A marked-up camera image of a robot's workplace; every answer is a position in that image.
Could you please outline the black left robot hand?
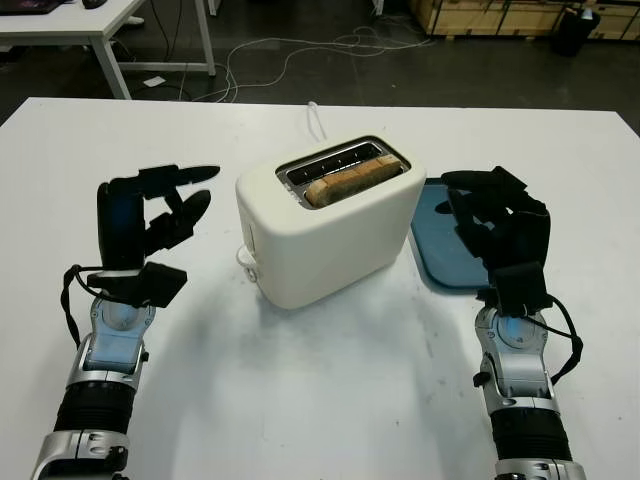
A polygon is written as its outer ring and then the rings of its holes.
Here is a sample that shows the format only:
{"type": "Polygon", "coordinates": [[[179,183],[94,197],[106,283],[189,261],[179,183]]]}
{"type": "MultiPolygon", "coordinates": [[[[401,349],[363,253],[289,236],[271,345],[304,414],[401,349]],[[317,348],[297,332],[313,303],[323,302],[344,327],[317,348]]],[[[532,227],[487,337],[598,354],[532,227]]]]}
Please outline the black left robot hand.
{"type": "Polygon", "coordinates": [[[177,188],[207,181],[219,172],[216,165],[165,165],[102,183],[97,191],[97,223],[104,269],[140,269],[148,256],[192,237],[211,193],[199,190],[183,199],[177,188]]]}

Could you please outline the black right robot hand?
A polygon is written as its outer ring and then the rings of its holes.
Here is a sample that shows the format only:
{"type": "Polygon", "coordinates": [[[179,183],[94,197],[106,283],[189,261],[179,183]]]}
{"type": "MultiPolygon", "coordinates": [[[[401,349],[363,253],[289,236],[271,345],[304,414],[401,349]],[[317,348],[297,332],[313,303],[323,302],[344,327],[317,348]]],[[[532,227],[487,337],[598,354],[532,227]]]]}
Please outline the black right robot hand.
{"type": "Polygon", "coordinates": [[[447,200],[436,212],[453,216],[457,236],[482,260],[489,279],[499,269],[545,264],[551,216],[522,180],[501,166],[450,171],[440,180],[447,187],[447,200]]]}

